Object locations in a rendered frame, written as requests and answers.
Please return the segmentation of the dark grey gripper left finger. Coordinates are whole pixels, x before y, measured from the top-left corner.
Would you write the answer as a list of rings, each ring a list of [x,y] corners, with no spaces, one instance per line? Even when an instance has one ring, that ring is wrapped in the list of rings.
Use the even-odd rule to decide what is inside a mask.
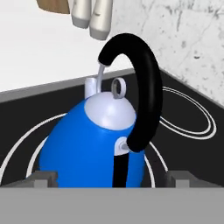
[[[28,178],[19,180],[5,187],[15,188],[47,188],[57,187],[58,173],[56,171],[35,171]]]

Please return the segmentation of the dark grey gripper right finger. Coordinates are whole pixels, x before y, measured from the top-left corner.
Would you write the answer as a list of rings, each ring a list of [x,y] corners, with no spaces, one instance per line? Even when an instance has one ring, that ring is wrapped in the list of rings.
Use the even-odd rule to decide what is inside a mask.
[[[166,187],[173,188],[215,188],[218,185],[196,178],[189,171],[168,171],[165,175]]]

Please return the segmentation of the black glass hob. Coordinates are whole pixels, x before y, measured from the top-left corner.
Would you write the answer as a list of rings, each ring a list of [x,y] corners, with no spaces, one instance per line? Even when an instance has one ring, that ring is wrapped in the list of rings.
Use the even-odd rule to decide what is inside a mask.
[[[169,171],[189,171],[224,186],[224,108],[161,73],[164,106],[157,134],[146,148],[143,186],[165,185]],[[84,98],[84,80],[16,100],[0,96],[0,185],[24,179],[39,166],[39,148],[57,121]]]

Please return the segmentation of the cream salt shaker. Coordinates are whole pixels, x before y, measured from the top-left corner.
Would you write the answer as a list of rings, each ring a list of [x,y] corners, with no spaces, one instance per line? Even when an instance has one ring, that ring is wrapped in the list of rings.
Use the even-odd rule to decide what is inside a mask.
[[[73,25],[87,29],[92,14],[92,0],[73,0],[71,12]]]

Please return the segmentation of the wooden board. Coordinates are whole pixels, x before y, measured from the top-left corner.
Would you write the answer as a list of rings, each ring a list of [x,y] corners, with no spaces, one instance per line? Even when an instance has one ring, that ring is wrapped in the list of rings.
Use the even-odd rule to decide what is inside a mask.
[[[36,0],[38,7],[44,11],[53,13],[69,14],[69,4],[67,0]]]

